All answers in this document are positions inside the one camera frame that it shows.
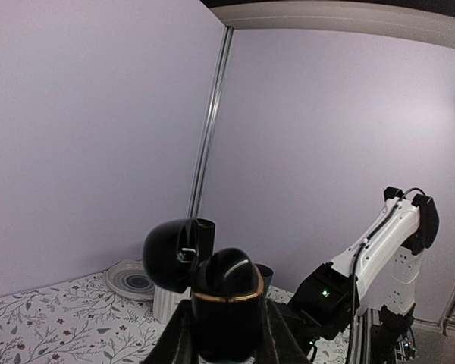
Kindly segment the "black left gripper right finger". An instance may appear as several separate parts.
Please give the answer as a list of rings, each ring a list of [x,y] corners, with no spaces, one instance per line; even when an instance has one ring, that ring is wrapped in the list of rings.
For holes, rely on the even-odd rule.
[[[311,363],[299,348],[277,306],[270,299],[263,301],[261,340],[254,352],[254,363]]]

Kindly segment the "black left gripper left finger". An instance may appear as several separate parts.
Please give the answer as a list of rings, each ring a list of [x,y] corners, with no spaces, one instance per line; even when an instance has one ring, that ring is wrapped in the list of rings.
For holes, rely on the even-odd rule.
[[[155,347],[142,361],[144,364],[197,363],[193,343],[193,310],[190,300],[182,300],[174,311]]]

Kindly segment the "black glossy charging case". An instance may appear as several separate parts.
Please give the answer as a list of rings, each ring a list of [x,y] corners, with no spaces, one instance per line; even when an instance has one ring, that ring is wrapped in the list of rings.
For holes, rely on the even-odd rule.
[[[199,263],[198,218],[154,227],[143,246],[143,267],[165,290],[191,290],[197,361],[243,362],[261,340],[264,283],[256,265],[238,248],[213,250]]]

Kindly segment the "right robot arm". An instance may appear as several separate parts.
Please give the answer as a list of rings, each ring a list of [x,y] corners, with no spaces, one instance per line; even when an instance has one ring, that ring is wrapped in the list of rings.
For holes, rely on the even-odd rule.
[[[384,206],[362,236],[320,265],[279,307],[301,349],[319,338],[349,333],[348,363],[396,363],[415,357],[412,347],[415,290],[422,255],[437,236],[435,201],[422,189],[384,190]],[[370,286],[392,264],[388,295],[376,320],[356,329],[357,311]]]

